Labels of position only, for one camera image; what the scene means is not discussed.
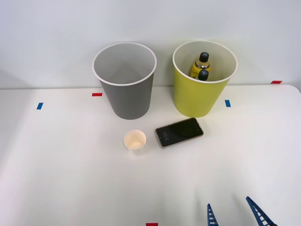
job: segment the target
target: yellow bin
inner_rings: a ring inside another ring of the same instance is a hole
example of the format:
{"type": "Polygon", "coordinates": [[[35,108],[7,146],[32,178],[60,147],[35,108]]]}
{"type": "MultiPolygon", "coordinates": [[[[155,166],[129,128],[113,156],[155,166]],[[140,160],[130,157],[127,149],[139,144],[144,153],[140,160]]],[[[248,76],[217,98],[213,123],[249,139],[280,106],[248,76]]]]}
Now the yellow bin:
{"type": "Polygon", "coordinates": [[[236,56],[231,50],[206,40],[180,45],[174,51],[173,63],[175,107],[183,115],[195,118],[209,113],[238,67],[236,56]],[[209,53],[210,72],[207,81],[189,76],[201,52],[209,53]]]}

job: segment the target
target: bottle cap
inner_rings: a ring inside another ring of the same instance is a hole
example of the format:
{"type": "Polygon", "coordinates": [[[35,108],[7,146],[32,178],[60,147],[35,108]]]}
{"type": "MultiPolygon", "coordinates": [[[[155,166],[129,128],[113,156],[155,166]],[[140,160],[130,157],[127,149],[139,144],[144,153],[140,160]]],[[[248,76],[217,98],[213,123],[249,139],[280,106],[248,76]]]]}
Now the bottle cap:
{"type": "Polygon", "coordinates": [[[199,55],[199,60],[200,60],[200,62],[205,63],[205,62],[208,61],[208,59],[209,59],[209,54],[206,53],[206,52],[202,52],[202,53],[199,55]]]}
{"type": "Polygon", "coordinates": [[[208,79],[209,72],[207,70],[200,70],[198,73],[198,79],[201,81],[206,81],[208,79]]]}

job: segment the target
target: white paper cup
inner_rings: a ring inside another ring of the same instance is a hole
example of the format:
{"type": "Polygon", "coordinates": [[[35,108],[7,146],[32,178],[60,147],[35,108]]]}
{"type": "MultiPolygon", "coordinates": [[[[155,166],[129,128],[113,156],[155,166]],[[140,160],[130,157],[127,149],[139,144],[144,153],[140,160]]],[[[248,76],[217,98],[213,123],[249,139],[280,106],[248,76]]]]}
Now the white paper cup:
{"type": "Polygon", "coordinates": [[[123,141],[129,150],[138,150],[145,145],[146,136],[140,130],[131,130],[125,134],[123,141]]]}

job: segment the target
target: black phone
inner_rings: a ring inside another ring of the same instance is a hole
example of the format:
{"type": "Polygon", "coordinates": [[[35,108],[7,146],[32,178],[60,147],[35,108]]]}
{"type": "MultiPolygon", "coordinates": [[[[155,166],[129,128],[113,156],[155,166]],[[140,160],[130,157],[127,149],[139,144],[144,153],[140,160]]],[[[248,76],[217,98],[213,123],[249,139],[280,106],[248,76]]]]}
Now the black phone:
{"type": "Polygon", "coordinates": [[[156,129],[162,147],[200,137],[204,134],[195,118],[185,119],[156,129]]]}

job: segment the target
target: blue tape marker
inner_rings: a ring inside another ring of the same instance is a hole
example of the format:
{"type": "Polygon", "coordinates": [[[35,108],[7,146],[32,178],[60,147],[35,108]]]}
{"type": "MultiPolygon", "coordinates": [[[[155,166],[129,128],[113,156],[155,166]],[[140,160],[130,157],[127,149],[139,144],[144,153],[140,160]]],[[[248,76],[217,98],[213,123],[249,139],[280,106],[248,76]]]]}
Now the blue tape marker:
{"type": "Polygon", "coordinates": [[[41,110],[41,109],[42,109],[42,106],[43,106],[43,103],[39,103],[39,104],[38,104],[38,107],[37,107],[37,110],[41,110]]]}
{"type": "Polygon", "coordinates": [[[226,103],[226,107],[231,107],[230,101],[229,100],[225,100],[226,103]]]}

